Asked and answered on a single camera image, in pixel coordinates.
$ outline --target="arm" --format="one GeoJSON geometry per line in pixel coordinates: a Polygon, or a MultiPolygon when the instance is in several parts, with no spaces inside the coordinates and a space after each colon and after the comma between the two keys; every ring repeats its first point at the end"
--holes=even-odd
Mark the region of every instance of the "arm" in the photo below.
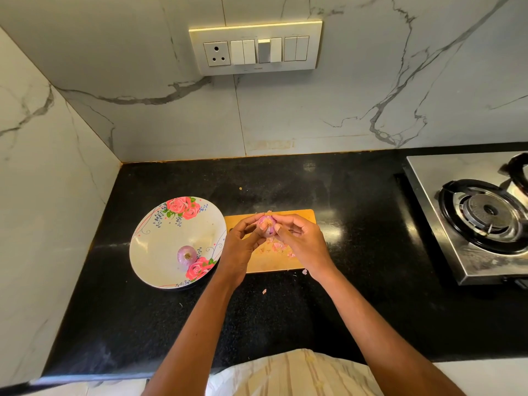
{"type": "Polygon", "coordinates": [[[226,236],[222,259],[213,278],[143,396],[205,393],[229,299],[246,275],[251,253],[265,241],[262,232],[267,226],[261,229],[254,225],[262,215],[241,220],[226,236]],[[251,235],[242,239],[247,233],[251,235]]]}
{"type": "Polygon", "coordinates": [[[298,215],[274,215],[275,230],[332,298],[386,396],[464,393],[405,341],[339,272],[319,227],[298,215]]]}

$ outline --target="plate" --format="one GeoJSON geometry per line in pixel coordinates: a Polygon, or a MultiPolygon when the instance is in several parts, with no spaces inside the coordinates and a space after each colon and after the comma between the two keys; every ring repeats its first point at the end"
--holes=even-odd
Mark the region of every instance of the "plate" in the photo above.
{"type": "Polygon", "coordinates": [[[203,278],[218,262],[227,227],[220,210],[196,196],[177,197],[153,208],[130,240],[130,263],[146,284],[178,289],[203,278]],[[178,262],[182,246],[193,246],[198,259],[187,269],[178,262]]]}

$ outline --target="hand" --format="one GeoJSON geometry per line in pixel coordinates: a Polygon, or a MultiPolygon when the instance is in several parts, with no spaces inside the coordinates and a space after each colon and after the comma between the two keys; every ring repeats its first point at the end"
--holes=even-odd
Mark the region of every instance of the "hand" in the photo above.
{"type": "Polygon", "coordinates": [[[277,237],[291,247],[313,279],[321,282],[327,273],[336,269],[319,225],[297,214],[273,214],[273,218],[277,221],[274,226],[277,237]]]}
{"type": "Polygon", "coordinates": [[[260,228],[255,224],[263,215],[260,213],[242,219],[225,237],[222,257],[214,276],[227,279],[234,288],[242,283],[246,275],[251,253],[266,241],[262,233],[268,228],[267,225],[263,224],[260,228]]]}

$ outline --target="person's left hand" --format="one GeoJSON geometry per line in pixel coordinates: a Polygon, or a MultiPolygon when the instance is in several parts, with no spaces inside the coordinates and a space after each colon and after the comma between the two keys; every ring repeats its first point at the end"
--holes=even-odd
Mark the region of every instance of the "person's left hand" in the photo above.
{"type": "Polygon", "coordinates": [[[260,228],[255,224],[263,215],[264,213],[259,213],[242,219],[225,237],[224,249],[215,276],[228,280],[233,288],[242,283],[251,253],[266,241],[262,234],[268,226],[263,224],[260,228]]]}

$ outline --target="countertop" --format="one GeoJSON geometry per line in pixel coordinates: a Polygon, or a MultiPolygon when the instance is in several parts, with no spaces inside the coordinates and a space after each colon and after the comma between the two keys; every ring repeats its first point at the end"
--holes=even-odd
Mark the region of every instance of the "countertop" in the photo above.
{"type": "MultiPolygon", "coordinates": [[[[509,285],[457,286],[402,169],[407,155],[526,149],[523,143],[126,164],[42,380],[137,378],[156,370],[211,275],[184,291],[152,288],[134,274],[128,247],[150,209],[189,194],[224,215],[312,208],[336,266],[428,359],[528,356],[528,293],[509,285]]],[[[364,362],[310,275],[248,274],[229,303],[213,372],[301,347],[364,362]]]]}

